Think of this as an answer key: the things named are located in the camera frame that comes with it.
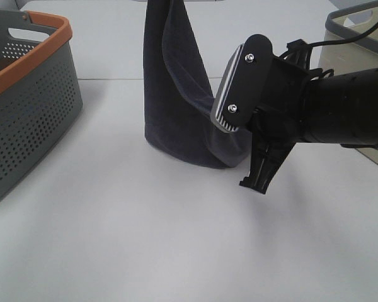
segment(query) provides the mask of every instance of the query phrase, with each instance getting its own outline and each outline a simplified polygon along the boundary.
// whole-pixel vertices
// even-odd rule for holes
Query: navy blue towel
[[[218,130],[210,121],[213,102],[183,0],[148,0],[144,33],[147,141],[191,164],[235,167],[251,150],[251,134]]]

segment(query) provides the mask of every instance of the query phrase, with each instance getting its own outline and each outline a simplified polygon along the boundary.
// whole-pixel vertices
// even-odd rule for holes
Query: black cable
[[[347,39],[343,39],[343,40],[332,40],[332,41],[321,41],[321,42],[315,42],[315,43],[311,43],[311,44],[304,44],[304,45],[300,45],[298,47],[295,47],[293,49],[289,49],[288,51],[286,51],[285,53],[283,53],[280,58],[281,59],[284,59],[285,57],[287,57],[288,55],[294,53],[294,52],[298,52],[299,50],[304,50],[304,49],[309,49],[311,52],[312,52],[312,49],[314,47],[318,47],[318,46],[325,46],[325,45],[341,45],[341,44],[347,44],[347,43],[353,43],[353,42],[356,42],[356,41],[359,41],[367,36],[369,36],[371,33],[373,33],[374,31],[376,31],[378,29],[378,22],[372,27],[370,28],[369,30],[357,35],[357,36],[353,36],[351,38],[347,38]],[[307,64],[309,66],[309,61],[311,59],[311,54],[308,53],[308,60],[307,60]]]

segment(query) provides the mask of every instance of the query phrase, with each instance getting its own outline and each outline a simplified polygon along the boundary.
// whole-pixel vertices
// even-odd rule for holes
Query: screw
[[[254,60],[255,60],[255,56],[252,53],[245,56],[246,63],[253,63]]]
[[[232,105],[229,105],[228,106],[228,112],[230,112],[230,113],[235,113],[235,112],[237,112],[237,105],[235,105],[235,104],[232,104]]]

